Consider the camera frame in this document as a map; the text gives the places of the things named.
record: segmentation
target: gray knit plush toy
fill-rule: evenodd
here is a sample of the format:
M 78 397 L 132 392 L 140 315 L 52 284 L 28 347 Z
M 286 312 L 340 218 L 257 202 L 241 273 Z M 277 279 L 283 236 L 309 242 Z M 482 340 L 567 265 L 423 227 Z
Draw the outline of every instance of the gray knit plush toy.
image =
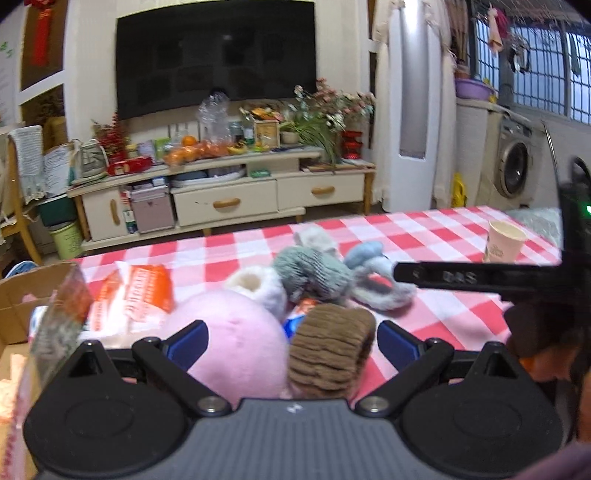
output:
M 345 299 L 353 281 L 346 265 L 332 255 L 308 247 L 283 249 L 275 257 L 273 268 L 293 303 L 304 297 L 325 302 Z

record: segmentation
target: drawer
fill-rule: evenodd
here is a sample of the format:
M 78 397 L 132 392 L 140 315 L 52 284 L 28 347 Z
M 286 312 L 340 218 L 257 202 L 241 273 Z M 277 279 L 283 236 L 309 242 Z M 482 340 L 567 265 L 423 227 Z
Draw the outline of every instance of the drawer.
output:
M 214 187 L 174 195 L 180 226 L 277 211 L 275 180 Z
M 277 180 L 279 210 L 363 200 L 363 174 L 310 175 Z
M 128 234 L 119 189 L 101 190 L 82 196 L 90 236 L 94 241 Z

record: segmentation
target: television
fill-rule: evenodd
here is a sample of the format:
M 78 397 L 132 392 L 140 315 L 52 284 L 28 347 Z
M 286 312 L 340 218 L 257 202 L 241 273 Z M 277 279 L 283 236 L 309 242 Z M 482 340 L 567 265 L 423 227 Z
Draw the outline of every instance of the television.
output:
M 145 11 L 117 22 L 121 119 L 230 100 L 316 91 L 314 2 L 218 0 Z

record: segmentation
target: light blue plush toy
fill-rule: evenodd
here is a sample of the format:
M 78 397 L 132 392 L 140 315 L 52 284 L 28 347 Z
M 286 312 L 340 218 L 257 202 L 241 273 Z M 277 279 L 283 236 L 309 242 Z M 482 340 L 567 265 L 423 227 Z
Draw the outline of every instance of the light blue plush toy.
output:
M 380 242 L 356 245 L 347 253 L 344 263 L 353 272 L 351 297 L 375 310 L 399 309 L 411 303 L 417 294 L 415 285 L 394 280 L 395 263 L 384 255 Z M 374 274 L 386 279 L 389 285 L 373 280 Z

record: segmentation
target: white fluffy plush toy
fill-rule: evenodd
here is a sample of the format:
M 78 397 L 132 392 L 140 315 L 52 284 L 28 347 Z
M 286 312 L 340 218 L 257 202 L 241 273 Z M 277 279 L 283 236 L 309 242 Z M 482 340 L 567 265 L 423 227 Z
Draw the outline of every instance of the white fluffy plush toy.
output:
M 253 265 L 235 271 L 224 283 L 224 288 L 237 291 L 265 307 L 283 322 L 287 315 L 287 293 L 272 267 Z

